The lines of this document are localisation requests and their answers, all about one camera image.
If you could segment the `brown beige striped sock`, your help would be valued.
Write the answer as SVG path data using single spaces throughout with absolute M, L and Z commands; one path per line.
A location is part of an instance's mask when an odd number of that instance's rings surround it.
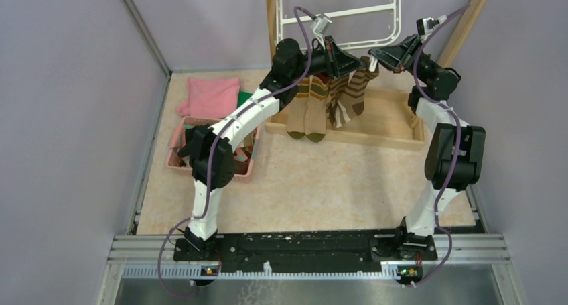
M 330 101 L 327 104 L 326 112 L 330 125 L 333 128 L 344 126 L 350 121 L 347 108 L 342 104 L 341 97 L 349 83 L 349 75 L 341 76 L 331 80 L 328 85 Z

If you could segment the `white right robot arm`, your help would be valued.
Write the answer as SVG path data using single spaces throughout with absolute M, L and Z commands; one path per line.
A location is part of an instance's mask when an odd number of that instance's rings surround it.
M 447 104 L 461 75 L 436 63 L 423 48 L 423 39 L 414 34 L 399 44 L 368 52 L 373 68 L 381 65 L 393 73 L 413 75 L 415 85 L 408 106 L 432 132 L 424 165 L 428 183 L 393 238 L 393 251 L 401 259 L 434 248 L 432 236 L 440 215 L 460 192 L 479 180 L 486 138 L 483 127 L 461 120 Z

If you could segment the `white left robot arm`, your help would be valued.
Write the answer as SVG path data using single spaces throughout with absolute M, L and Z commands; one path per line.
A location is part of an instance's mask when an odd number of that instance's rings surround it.
M 303 79 L 314 75 L 337 79 L 365 67 L 364 60 L 341 50 L 332 36 L 306 51 L 296 40 L 286 38 L 276 45 L 269 73 L 245 103 L 215 124 L 192 129 L 186 147 L 194 181 L 194 205 L 184 231 L 192 255 L 203 261 L 214 254 L 222 191 L 234 178 L 234 153 L 245 137 L 282 111 L 297 94 Z

